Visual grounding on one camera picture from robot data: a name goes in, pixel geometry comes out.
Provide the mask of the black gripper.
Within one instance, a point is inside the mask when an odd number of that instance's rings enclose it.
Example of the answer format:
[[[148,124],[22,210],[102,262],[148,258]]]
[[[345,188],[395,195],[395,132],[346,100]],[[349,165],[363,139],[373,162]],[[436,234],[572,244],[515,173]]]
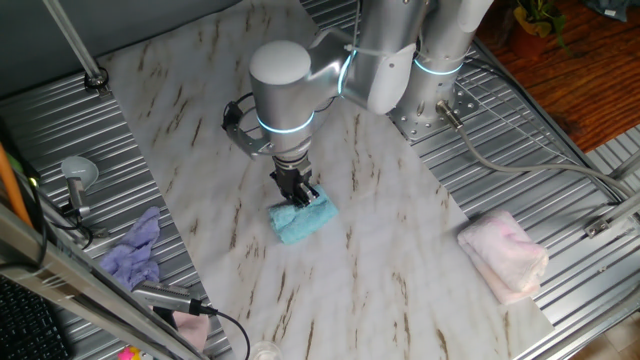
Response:
[[[302,207],[303,198],[305,204],[311,204],[319,197],[319,193],[309,184],[312,170],[307,155],[296,159],[274,156],[273,161],[275,170],[271,177],[288,202]]]

